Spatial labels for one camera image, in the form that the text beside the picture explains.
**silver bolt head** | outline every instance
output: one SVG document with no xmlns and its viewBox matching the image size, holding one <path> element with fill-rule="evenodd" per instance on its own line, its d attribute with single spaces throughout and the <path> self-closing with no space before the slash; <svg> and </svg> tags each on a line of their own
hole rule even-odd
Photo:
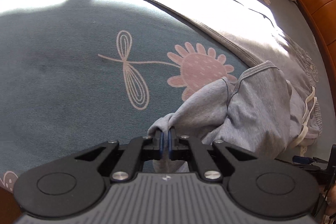
<svg viewBox="0 0 336 224">
<path fill-rule="evenodd" d="M 115 180 L 125 180 L 128 179 L 128 174 L 126 172 L 119 171 L 113 173 L 112 178 Z"/>
<path fill-rule="evenodd" d="M 218 171 L 210 170 L 204 173 L 204 176 L 207 179 L 219 179 L 221 177 L 221 173 Z"/>
</svg>

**gray fabric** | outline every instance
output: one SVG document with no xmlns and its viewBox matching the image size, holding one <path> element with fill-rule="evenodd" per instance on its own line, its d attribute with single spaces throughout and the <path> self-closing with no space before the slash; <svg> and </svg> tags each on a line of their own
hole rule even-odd
<svg viewBox="0 0 336 224">
<path fill-rule="evenodd" d="M 30 168 L 109 139 L 127 143 L 146 134 L 156 119 L 175 112 L 187 89 L 167 82 L 181 75 L 167 56 L 179 54 L 176 45 L 212 48 L 216 58 L 226 57 L 224 67 L 234 68 L 234 78 L 248 69 L 223 45 L 145 0 L 1 3 L 9 9 L 0 7 L 0 187 L 9 190 L 16 175 Z M 126 91 L 125 63 L 117 49 L 122 30 L 132 37 L 127 61 L 149 61 L 130 64 L 148 87 L 143 110 L 133 107 Z M 221 77 L 210 75 L 209 82 Z M 146 171 L 153 171 L 151 162 Z"/>
<path fill-rule="evenodd" d="M 253 0 L 239 0 L 244 5 Z M 329 81 L 324 67 L 318 46 L 305 18 L 294 2 L 288 0 L 254 0 L 263 4 L 259 11 L 280 27 L 289 37 L 292 38 L 306 54 L 311 57 L 312 64 L 307 68 L 307 73 L 315 82 L 316 96 L 319 99 L 321 116 L 323 117 L 323 133 L 316 142 L 309 147 L 306 155 L 317 156 L 328 160 L 330 144 L 336 143 L 336 115 Z M 288 149 L 279 158 L 291 161 L 294 155 L 300 155 L 300 148 Z"/>
<path fill-rule="evenodd" d="M 311 59 L 274 22 L 260 3 L 246 0 L 212 0 L 220 5 L 209 6 L 193 0 L 154 0 L 182 15 L 197 27 L 235 53 L 249 66 L 266 60 L 283 71 L 286 79 L 305 100 L 315 85 L 310 73 Z M 227 17 L 228 10 L 235 16 Z M 320 107 L 314 107 L 308 139 L 315 139 L 322 130 Z"/>
<path fill-rule="evenodd" d="M 159 128 L 167 135 L 174 127 L 179 136 L 195 136 L 204 144 L 221 139 L 274 159 L 300 133 L 304 112 L 295 87 L 267 61 L 244 71 L 233 91 L 225 78 L 206 85 L 148 132 Z M 183 162 L 170 161 L 167 154 L 155 161 L 157 172 L 186 171 L 186 164 L 181 167 Z"/>
</svg>

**drawstring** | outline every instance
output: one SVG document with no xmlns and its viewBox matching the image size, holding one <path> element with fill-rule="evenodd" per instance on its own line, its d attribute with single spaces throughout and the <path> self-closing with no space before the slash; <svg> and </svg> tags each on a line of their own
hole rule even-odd
<svg viewBox="0 0 336 224">
<path fill-rule="evenodd" d="M 317 97 L 315 96 L 315 87 L 311 87 L 312 88 L 312 92 L 311 94 L 306 98 L 305 100 L 305 103 L 306 103 L 306 110 L 304 112 L 304 115 L 302 117 L 302 126 L 303 126 L 303 129 L 301 131 L 301 133 L 299 134 L 299 136 L 297 136 L 296 139 L 294 139 L 292 141 L 292 143 L 289 145 L 289 148 L 294 148 L 295 146 L 299 145 L 303 139 L 306 137 L 307 133 L 308 133 L 308 127 L 307 127 L 307 124 L 308 124 L 308 120 L 310 118 L 310 114 L 311 112 L 313 111 L 314 107 L 315 107 L 315 104 L 316 104 L 316 101 L 317 101 Z M 313 106 L 310 110 L 308 110 L 308 103 L 311 101 L 311 100 L 314 100 L 314 103 L 313 103 Z"/>
</svg>

